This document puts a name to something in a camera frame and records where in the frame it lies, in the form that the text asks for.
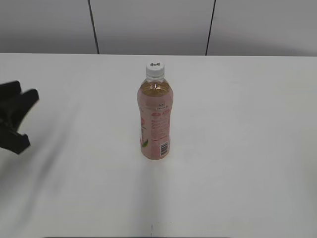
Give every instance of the barcode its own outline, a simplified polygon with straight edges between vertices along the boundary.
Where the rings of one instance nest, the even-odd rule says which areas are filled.
[[[165,155],[167,153],[167,150],[168,150],[168,142],[160,146],[160,155],[161,156]]]

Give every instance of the white wall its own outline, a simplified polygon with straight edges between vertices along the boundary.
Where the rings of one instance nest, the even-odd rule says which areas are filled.
[[[204,55],[213,0],[91,0],[101,54]]]
[[[1,0],[0,52],[95,54],[87,0]]]
[[[317,0],[218,0],[209,55],[317,56]]]

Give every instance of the white bottle cap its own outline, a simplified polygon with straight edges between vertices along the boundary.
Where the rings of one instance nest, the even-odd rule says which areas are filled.
[[[147,77],[152,79],[164,78],[165,67],[161,61],[151,61],[147,63]]]

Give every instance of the pink bottle label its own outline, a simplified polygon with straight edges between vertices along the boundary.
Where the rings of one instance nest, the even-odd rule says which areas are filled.
[[[150,97],[138,92],[141,115],[141,150],[149,159],[166,156],[170,148],[170,114],[173,91],[161,97]]]

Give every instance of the bottle shoulder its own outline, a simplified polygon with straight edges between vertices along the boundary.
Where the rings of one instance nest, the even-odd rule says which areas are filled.
[[[164,79],[162,82],[145,80],[140,87],[140,91],[150,97],[161,97],[172,92],[169,83]]]

